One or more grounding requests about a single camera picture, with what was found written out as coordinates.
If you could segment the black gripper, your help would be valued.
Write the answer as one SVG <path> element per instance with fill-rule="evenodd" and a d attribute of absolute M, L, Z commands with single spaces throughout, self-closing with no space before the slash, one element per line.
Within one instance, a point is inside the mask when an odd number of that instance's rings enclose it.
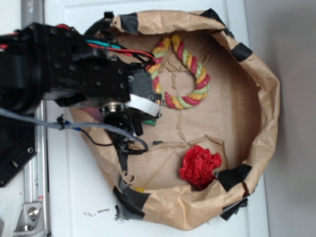
<path fill-rule="evenodd" d="M 161 116 L 162 96 L 143 64 L 111 63 L 102 70 L 101 85 L 104 123 L 141 136 L 142 121 Z"/>

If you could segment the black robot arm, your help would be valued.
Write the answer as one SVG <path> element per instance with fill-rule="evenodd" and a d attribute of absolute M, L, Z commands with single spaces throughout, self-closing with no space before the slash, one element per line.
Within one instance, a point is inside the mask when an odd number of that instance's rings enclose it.
<path fill-rule="evenodd" d="M 141 123 L 162 110 L 146 65 L 124 62 L 104 41 L 74 29 L 34 23 L 0 38 L 0 106 L 19 114 L 32 113 L 42 100 L 95 107 L 141 135 Z"/>

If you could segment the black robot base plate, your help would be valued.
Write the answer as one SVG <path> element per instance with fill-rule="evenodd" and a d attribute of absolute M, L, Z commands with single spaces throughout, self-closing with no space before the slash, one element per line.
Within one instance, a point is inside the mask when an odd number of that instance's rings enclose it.
<path fill-rule="evenodd" d="M 0 186 L 6 187 L 36 155 L 36 128 L 0 117 Z"/>

